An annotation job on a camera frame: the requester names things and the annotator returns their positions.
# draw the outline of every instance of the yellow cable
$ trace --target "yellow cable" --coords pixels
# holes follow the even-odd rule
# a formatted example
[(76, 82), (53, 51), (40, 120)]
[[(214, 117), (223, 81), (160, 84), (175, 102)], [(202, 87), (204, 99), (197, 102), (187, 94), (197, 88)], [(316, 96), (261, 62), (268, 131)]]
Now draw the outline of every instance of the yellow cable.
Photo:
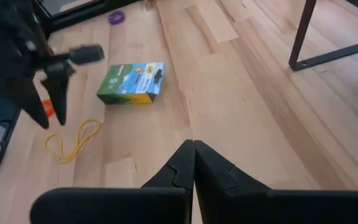
[[(93, 132), (87, 136), (85, 136), (83, 139), (80, 139), (80, 134), (82, 129), (84, 128), (84, 126), (88, 123), (91, 122), (95, 122), (96, 123), (96, 128), (93, 130)], [(83, 144), (88, 141), (92, 136), (94, 136), (95, 134), (98, 133), (98, 131), (100, 130), (100, 122), (98, 120), (95, 119), (87, 119), (86, 121), (84, 121), (80, 128), (77, 131), (77, 136), (76, 136), (76, 140), (75, 140), (75, 149), (73, 152), (71, 152), (68, 156), (64, 156), (63, 154), (63, 144), (62, 144), (62, 139), (58, 134), (51, 134), (50, 136), (48, 136), (44, 142), (44, 147), (49, 151), (49, 153), (51, 153), (51, 155), (58, 161), (61, 163), (68, 163), (71, 162), (76, 156), (77, 154), (80, 152)], [(59, 154), (57, 154), (56, 152), (54, 152), (53, 150), (49, 149), (48, 147), (48, 142), (54, 138), (57, 137), (58, 142), (59, 142)]]

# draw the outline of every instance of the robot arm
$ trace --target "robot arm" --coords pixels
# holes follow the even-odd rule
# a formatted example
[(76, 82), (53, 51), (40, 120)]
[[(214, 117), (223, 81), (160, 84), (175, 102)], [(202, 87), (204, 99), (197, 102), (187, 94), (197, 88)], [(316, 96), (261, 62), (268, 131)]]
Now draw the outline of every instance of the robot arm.
[(26, 111), (43, 128), (49, 123), (32, 77), (44, 70), (48, 91), (61, 125), (66, 122), (67, 89), (72, 63), (83, 65), (104, 58), (99, 45), (82, 46), (54, 55), (37, 22), (30, 0), (0, 0), (0, 95)]

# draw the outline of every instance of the hardwood floor plank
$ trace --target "hardwood floor plank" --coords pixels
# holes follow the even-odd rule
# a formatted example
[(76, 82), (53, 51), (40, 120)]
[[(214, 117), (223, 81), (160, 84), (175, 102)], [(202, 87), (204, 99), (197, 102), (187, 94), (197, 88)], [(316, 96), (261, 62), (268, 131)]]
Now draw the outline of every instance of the hardwood floor plank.
[[(265, 130), (261, 133), (258, 133), (256, 130), (254, 131), (256, 132), (256, 135), (268, 133), (268, 140), (272, 142), (272, 145), (274, 145), (272, 146), (267, 144), (266, 146), (264, 146), (264, 143), (260, 142), (260, 147), (256, 147), (255, 150), (258, 150), (260, 148), (272, 148), (272, 150), (274, 151), (273, 153), (278, 154), (278, 158), (281, 161), (281, 166), (285, 168), (285, 173), (290, 176), (290, 178), (288, 179), (276, 180), (274, 182), (267, 181), (266, 183), (268, 183), (269, 186), (274, 189), (320, 189), (320, 186), (316, 183), (315, 180), (313, 180), (312, 176), (310, 176), (309, 172), (306, 170), (306, 168), (296, 156), (296, 154), (293, 153), (291, 146), (285, 139), (283, 133), (280, 130), (280, 127), (275, 122), (272, 114), (270, 113), (267, 105), (264, 102), (264, 99), (261, 97), (258, 92), (258, 89), (255, 87), (254, 82), (249, 75), (249, 71), (247, 71), (244, 67), (242, 63), (243, 58), (239, 57), (239, 54), (237, 53), (238, 48), (236, 48), (236, 45), (233, 45), (232, 42), (233, 41), (221, 44), (221, 47), (225, 56), (227, 57), (227, 61), (233, 72), (235, 74), (239, 74), (236, 76), (236, 82), (241, 84), (241, 89), (244, 92), (244, 100), (246, 100), (246, 102), (251, 105), (251, 110), (254, 110), (255, 113), (258, 114), (257, 116), (249, 116), (249, 118), (255, 120), (257, 117), (259, 117), (262, 121), (262, 124), (255, 125), (263, 126), (265, 128)], [(250, 140), (246, 138), (243, 144), (248, 147), (248, 145), (252, 141), (255, 140)], [(237, 166), (243, 168), (241, 162), (239, 162)]]
[(132, 157), (123, 158), (104, 166), (104, 187), (129, 188), (134, 186), (136, 169)]
[(186, 8), (182, 19), (182, 24), (186, 27), (186, 39), (190, 47), (194, 49), (193, 52), (196, 57), (214, 54), (219, 51), (218, 43), (197, 6)]
[(266, 16), (277, 26), (282, 33), (296, 32), (297, 25), (291, 21), (298, 21), (299, 13), (293, 13), (298, 5), (294, 1), (282, 4), (280, 1), (255, 1), (255, 4), (265, 13)]
[[(172, 10), (175, 9), (167, 7), (166, 5), (163, 5), (162, 7), (163, 9), (159, 8), (159, 10), (164, 10), (165, 14), (175, 15), (175, 13), (172, 12)], [(167, 27), (175, 24), (183, 29), (187, 28), (184, 27), (179, 20), (169, 18), (165, 21), (164, 16), (162, 16), (162, 24), (165, 24), (163, 25), (164, 32), (169, 33), (172, 37), (181, 35), (181, 29), (169, 30)], [(181, 40), (167, 37), (167, 43), (175, 68), (182, 67), (181, 62), (185, 61), (187, 57), (187, 55), (181, 54), (175, 49), (175, 45), (180, 41)], [(261, 109), (266, 111), (266, 113), (262, 113), (262, 111), (258, 111), (253, 107), (247, 106), (247, 103), (244, 103), (243, 98), (247, 101), (248, 96), (243, 95), (242, 89), (244, 89), (244, 80), (239, 78), (239, 74), (241, 73), (232, 72), (232, 68), (228, 66), (226, 55), (221, 54), (221, 51), (217, 53), (218, 54), (204, 55), (204, 57), (194, 58), (190, 64), (194, 69), (193, 72), (190, 73), (192, 76), (189, 77), (189, 79), (187, 79), (187, 76), (189, 75), (189, 73), (186, 72), (187, 70), (177, 71), (178, 81), (181, 82), (180, 88), (184, 91), (185, 98), (187, 99), (186, 107), (189, 112), (194, 138), (203, 139), (209, 142), (210, 145), (214, 146), (217, 150), (220, 149), (220, 153), (232, 159), (234, 162), (236, 162), (236, 160), (241, 161), (245, 157), (258, 158), (266, 157), (266, 155), (269, 154), (277, 155), (276, 157), (272, 157), (279, 157), (279, 161), (274, 159), (260, 163), (257, 159), (249, 159), (250, 162), (247, 164), (242, 164), (240, 162), (238, 164), (252, 175), (257, 176), (262, 181), (268, 180), (267, 183), (274, 186), (275, 183), (278, 182), (290, 182), (288, 180), (290, 180), (291, 177), (287, 173), (287, 167), (285, 166), (286, 162), (281, 161), (281, 159), (283, 159), (284, 161), (287, 161), (287, 164), (291, 164), (291, 166), (299, 166), (300, 168), (297, 170), (303, 170), (302, 173), (300, 172), (301, 174), (298, 173), (299, 175), (296, 175), (296, 177), (293, 178), (296, 179), (295, 182), (299, 182), (299, 187), (318, 188), (313, 180), (307, 180), (307, 178), (301, 180), (304, 176), (307, 176), (305, 175), (305, 170), (301, 168), (302, 164), (298, 162), (299, 160), (294, 153), (288, 151), (290, 146), (282, 136), (266, 107), (264, 105), (264, 107), (261, 106)], [(238, 69), (239, 64), (233, 67), (233, 71), (240, 72), (239, 70), (236, 70)], [(260, 100), (252, 99), (251, 101), (258, 104), (258, 101)], [(261, 113), (266, 114), (267, 118), (259, 117), (258, 114)]]
[(50, 154), (45, 153), (45, 149), (42, 147), (44, 140), (39, 135), (34, 139), (33, 149), (30, 152), (28, 162), (24, 163), (24, 173), (17, 183), (12, 199), (12, 205), (20, 206), (11, 207), (7, 223), (28, 223), (32, 204), (40, 194), (45, 192), (43, 180), (49, 169), (45, 161), (49, 161)]
[[(95, 124), (87, 125), (84, 136), (95, 129)], [(102, 187), (103, 186), (103, 129), (84, 144), (75, 159), (73, 187)]]
[(280, 85), (276, 84), (277, 81), (271, 76), (272, 73), (278, 73), (278, 70), (271, 67), (275, 60), (265, 49), (264, 44), (258, 41), (259, 38), (250, 34), (252, 26), (245, 21), (238, 24), (236, 30), (243, 34), (247, 33), (247, 37), (242, 35), (243, 40), (238, 40), (233, 44), (235, 44), (236, 49), (241, 49), (242, 52), (239, 52), (239, 54), (244, 58), (244, 66), (248, 69), (259, 93), (291, 144), (292, 149), (323, 189), (345, 189), (345, 183), (329, 158), (324, 154), (325, 148), (313, 139), (299, 117), (291, 109), (285, 94), (282, 93), (283, 90), (280, 89)]
[[(270, 49), (270, 52), (272, 54), (274, 54), (275, 58), (278, 59), (277, 62), (282, 67), (286, 67), (287, 61), (282, 56), (289, 54), (290, 48), (288, 46), (286, 46), (283, 42), (281, 42), (280, 39), (276, 39), (276, 41), (274, 41), (274, 40), (272, 41), (272, 39), (271, 39), (272, 33), (267, 32), (267, 30), (265, 30), (265, 29), (261, 29), (260, 26), (258, 26), (257, 24), (253, 27), (255, 30), (257, 30), (259, 37), (261, 37), (261, 39), (264, 40), (264, 44), (266, 44), (268, 46), (268, 48)], [(326, 141), (328, 140), (329, 147), (327, 147), (326, 150), (329, 153), (334, 153), (334, 151), (336, 151), (334, 149), (340, 149), (342, 151), (340, 154), (338, 154), (338, 151), (336, 151), (334, 153), (335, 159), (341, 158), (340, 159), (341, 161), (343, 161), (343, 162), (347, 161), (346, 164), (349, 164), (349, 165), (353, 164), (352, 166), (355, 169), (349, 169), (349, 172), (354, 172), (355, 170), (358, 170), (358, 162), (355, 162), (355, 159), (353, 158), (353, 156), (351, 154), (348, 154), (348, 152), (347, 152), (347, 147), (351, 146), (352, 144), (349, 145), (349, 144), (346, 144), (346, 142), (343, 142), (343, 141), (347, 141), (347, 138), (344, 138), (344, 139), (340, 138), (340, 136), (338, 136), (336, 133), (336, 131), (342, 132), (343, 129), (348, 130), (349, 128), (342, 127), (339, 129), (333, 129), (333, 127), (337, 126), (338, 124), (344, 125), (344, 123), (342, 121), (338, 121), (335, 124), (330, 124), (332, 121), (337, 120), (337, 116), (339, 114), (342, 114), (342, 111), (347, 111), (345, 114), (353, 114), (353, 111), (351, 111), (348, 106), (343, 104), (343, 101), (341, 101), (338, 98), (338, 96), (335, 94), (335, 92), (328, 91), (329, 90), (328, 86), (325, 86), (323, 84), (322, 80), (319, 79), (318, 75), (316, 75), (312, 70), (305, 70), (305, 71), (297, 72), (297, 73), (290, 72), (288, 77), (290, 78), (291, 82), (295, 84), (296, 90), (299, 91), (300, 93), (302, 93), (302, 95), (305, 97), (305, 100), (308, 102), (308, 104), (314, 108), (313, 110), (315, 111), (316, 114), (318, 114), (317, 119), (319, 119), (320, 122), (322, 123), (322, 125), (325, 126), (324, 129), (326, 129), (325, 130), (326, 134), (321, 134), (322, 130), (324, 130), (324, 129), (319, 128), (319, 131), (316, 132), (315, 137), (318, 139), (325, 138)], [(309, 85), (315, 85), (317, 83), (320, 83), (322, 85), (320, 85), (319, 88), (317, 88), (316, 86), (314, 86), (314, 87), (309, 86)], [(313, 95), (315, 95), (316, 100), (311, 101), (309, 97), (313, 96)], [(331, 112), (326, 111), (324, 113), (324, 115), (331, 114), (331, 115), (335, 116), (335, 118), (332, 117), (330, 119), (325, 119), (324, 116), (322, 116), (320, 114), (321, 105), (316, 104), (316, 102), (324, 101), (323, 98), (324, 99), (325, 98), (332, 99), (332, 100), (335, 99), (335, 102), (337, 102), (336, 104), (338, 104), (338, 103), (342, 104), (341, 109), (339, 109), (340, 112), (336, 111), (338, 106), (331, 108), (333, 105), (332, 103), (326, 105), (326, 107), (329, 107), (331, 110), (335, 110), (335, 112), (334, 111), (331, 111)], [(296, 103), (294, 104), (294, 106), (299, 107), (299, 106), (301, 106), (301, 104), (297, 100)], [(304, 113), (300, 113), (300, 114), (303, 114), (305, 121), (309, 120), (309, 118), (311, 117), (310, 115), (305, 116)], [(354, 124), (358, 124), (357, 118), (353, 119), (353, 121), (354, 121)], [(312, 125), (312, 126), (316, 126), (316, 124), (317, 123), (315, 121), (309, 122), (309, 125)], [(331, 136), (331, 138), (334, 138), (333, 139), (334, 141), (330, 140), (329, 138), (326, 138), (327, 135)], [(358, 183), (358, 175), (351, 175), (351, 177), (357, 178), (357, 181), (350, 182), (351, 185), (354, 185), (354, 184), (352, 184), (353, 182)]]
[(218, 43), (238, 37), (222, 9), (215, 1), (197, 0), (197, 6)]
[(216, 0), (229, 22), (242, 21), (250, 16), (249, 10), (242, 5), (241, 0)]

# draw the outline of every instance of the wooden floor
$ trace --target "wooden floor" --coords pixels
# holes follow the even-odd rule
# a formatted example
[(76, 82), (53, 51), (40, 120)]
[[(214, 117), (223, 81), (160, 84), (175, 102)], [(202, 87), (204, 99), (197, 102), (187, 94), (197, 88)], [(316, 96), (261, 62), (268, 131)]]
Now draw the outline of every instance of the wooden floor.
[[(304, 3), (157, 0), (145, 10), (138, 2), (123, 8), (121, 25), (102, 15), (54, 33), (55, 49), (100, 43), (106, 59), (71, 79), (66, 126), (53, 118), (44, 131), (21, 114), (0, 169), (0, 224), (27, 223), (34, 199), (57, 187), (139, 187), (185, 139), (203, 140), (273, 189), (358, 190), (358, 54), (291, 71)], [(301, 57), (356, 43), (358, 8), (320, 0)], [(154, 104), (96, 97), (109, 65), (156, 61), (167, 72)], [(56, 162), (47, 135), (60, 133), (71, 151), (88, 118), (101, 132), (72, 163)], [(193, 216), (201, 223), (198, 206)]]

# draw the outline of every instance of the black metal frame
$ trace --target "black metal frame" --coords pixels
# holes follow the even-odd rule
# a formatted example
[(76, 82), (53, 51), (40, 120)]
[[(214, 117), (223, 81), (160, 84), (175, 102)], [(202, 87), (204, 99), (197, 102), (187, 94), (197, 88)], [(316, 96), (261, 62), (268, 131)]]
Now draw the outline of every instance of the black metal frame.
[(50, 31), (58, 31), (137, 1), (138, 0), (93, 0), (50, 17), (52, 22)]
[(50, 20), (51, 15), (47, 9), (38, 1), (32, 1), (32, 6), (38, 20), (40, 21), (39, 24), (44, 32), (44, 35), (46, 39), (48, 39), (50, 36), (50, 30), (52, 30), (52, 22)]
[(358, 44), (355, 44), (350, 47), (345, 47), (343, 49), (335, 50), (333, 52), (329, 52), (298, 62), (299, 53), (301, 51), (303, 41), (305, 40), (310, 19), (313, 15), (314, 8), (316, 7), (316, 2), (317, 0), (306, 0), (305, 8), (303, 9), (301, 21), (299, 23), (298, 32), (296, 33), (289, 61), (290, 67), (294, 71), (310, 68), (315, 65), (330, 62), (332, 60), (358, 53)]

